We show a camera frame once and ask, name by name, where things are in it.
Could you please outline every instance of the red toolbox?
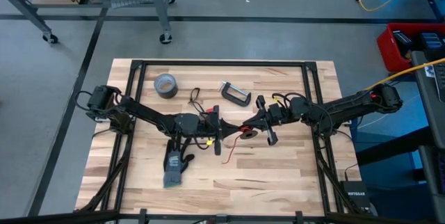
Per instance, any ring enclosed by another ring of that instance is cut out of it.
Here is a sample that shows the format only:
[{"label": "red toolbox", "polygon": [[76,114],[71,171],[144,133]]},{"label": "red toolbox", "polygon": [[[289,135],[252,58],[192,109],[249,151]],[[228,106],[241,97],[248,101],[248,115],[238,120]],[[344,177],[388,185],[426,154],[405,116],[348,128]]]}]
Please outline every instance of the red toolbox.
[{"label": "red toolbox", "polygon": [[382,53],[383,61],[390,72],[400,72],[411,67],[411,60],[401,56],[398,50],[393,31],[400,30],[406,36],[415,41],[420,32],[435,31],[445,35],[445,24],[411,24],[390,23],[385,31],[377,38],[377,44]]}]

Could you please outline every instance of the duct tape roll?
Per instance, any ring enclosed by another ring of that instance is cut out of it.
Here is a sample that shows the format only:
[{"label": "duct tape roll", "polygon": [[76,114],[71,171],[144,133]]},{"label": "duct tape roll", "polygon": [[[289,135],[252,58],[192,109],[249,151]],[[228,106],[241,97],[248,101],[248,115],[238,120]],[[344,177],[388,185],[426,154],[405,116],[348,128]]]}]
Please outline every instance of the duct tape roll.
[{"label": "duct tape roll", "polygon": [[178,85],[171,74],[161,74],[154,80],[154,89],[164,99],[173,98],[178,93]]}]

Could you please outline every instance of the gray floor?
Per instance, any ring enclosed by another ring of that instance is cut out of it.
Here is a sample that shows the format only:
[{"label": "gray floor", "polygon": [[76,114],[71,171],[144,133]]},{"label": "gray floor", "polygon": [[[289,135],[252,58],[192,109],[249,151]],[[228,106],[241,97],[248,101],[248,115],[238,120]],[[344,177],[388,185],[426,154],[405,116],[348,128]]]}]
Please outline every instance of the gray floor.
[{"label": "gray floor", "polygon": [[[353,0],[178,0],[171,15],[433,18],[426,0],[396,0],[366,13]],[[374,7],[384,0],[364,0]],[[0,13],[18,13],[0,0]],[[40,10],[41,14],[97,15],[90,10]],[[112,15],[153,15],[150,9]],[[0,218],[24,214],[51,138],[84,57],[94,22],[48,22],[61,44],[49,46],[27,21],[0,21]],[[375,39],[384,25],[173,22],[174,42],[159,44],[156,22],[106,22],[83,88],[106,83],[114,58],[248,58],[333,60],[341,90],[349,95],[385,77]],[[400,136],[426,125],[414,84],[398,85],[407,105],[361,131]],[[415,112],[416,119],[403,117]],[[363,125],[380,115],[365,117]],[[394,123],[391,128],[387,123]],[[75,111],[42,214],[72,211],[86,164],[92,121]]]}]

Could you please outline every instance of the butcher block tabletop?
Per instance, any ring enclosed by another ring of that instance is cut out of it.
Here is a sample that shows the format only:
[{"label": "butcher block tabletop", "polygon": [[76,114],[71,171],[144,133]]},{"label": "butcher block tabletop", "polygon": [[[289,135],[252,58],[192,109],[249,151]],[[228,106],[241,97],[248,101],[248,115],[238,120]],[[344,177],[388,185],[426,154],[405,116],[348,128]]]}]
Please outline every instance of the butcher block tabletop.
[{"label": "butcher block tabletop", "polygon": [[[113,61],[109,86],[125,91],[131,61]],[[341,98],[334,63],[317,61],[316,64],[324,102]],[[155,78],[165,73],[173,75],[179,87],[172,99],[159,97],[153,87]],[[132,97],[136,93],[138,76],[137,71]],[[310,72],[309,80],[315,101]],[[241,107],[224,99],[218,92],[222,81],[251,92],[250,105]],[[197,113],[188,103],[194,88],[201,88],[198,102],[204,109],[219,105],[220,116],[235,125],[257,112],[254,101],[258,95],[266,98],[267,106],[274,103],[272,93],[305,93],[299,67],[150,65],[145,73],[140,103],[164,114]],[[100,123],[95,131],[107,128],[108,123]],[[350,133],[347,127],[340,130]],[[302,211],[304,216],[324,216],[311,129],[295,122],[274,127],[274,131],[279,139],[274,146],[267,144],[266,132],[249,140],[238,139],[227,164],[223,162],[237,134],[222,142],[220,156],[214,154],[213,147],[200,150],[190,145],[186,154],[194,154],[195,159],[182,174],[182,185],[164,189],[163,159],[168,137],[155,126],[137,120],[121,212],[138,214],[140,209],[147,209],[150,214],[295,216],[295,211]],[[125,139],[122,139],[121,150]],[[105,182],[114,140],[115,133],[110,131],[92,140],[76,208],[86,205]],[[344,170],[357,163],[354,146],[349,137],[340,133],[333,135],[331,140],[337,175],[343,179]],[[348,177],[360,180],[357,166],[348,169]],[[110,206],[114,205],[117,181],[118,178],[111,191]],[[326,181],[331,210],[335,211],[332,186],[328,179]]]}]

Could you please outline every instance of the work glove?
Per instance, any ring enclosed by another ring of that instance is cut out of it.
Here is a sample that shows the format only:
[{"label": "work glove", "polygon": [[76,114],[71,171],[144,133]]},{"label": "work glove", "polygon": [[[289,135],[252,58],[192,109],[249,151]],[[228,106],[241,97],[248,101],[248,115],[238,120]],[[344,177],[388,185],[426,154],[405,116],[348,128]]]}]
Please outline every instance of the work glove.
[{"label": "work glove", "polygon": [[190,144],[191,138],[187,138],[185,143],[181,147],[181,137],[177,137],[176,140],[170,139],[167,142],[167,149],[164,156],[164,188],[177,186],[181,184],[181,174],[188,167],[188,162],[195,158],[195,155],[188,154],[184,158],[184,152],[188,144]]}]

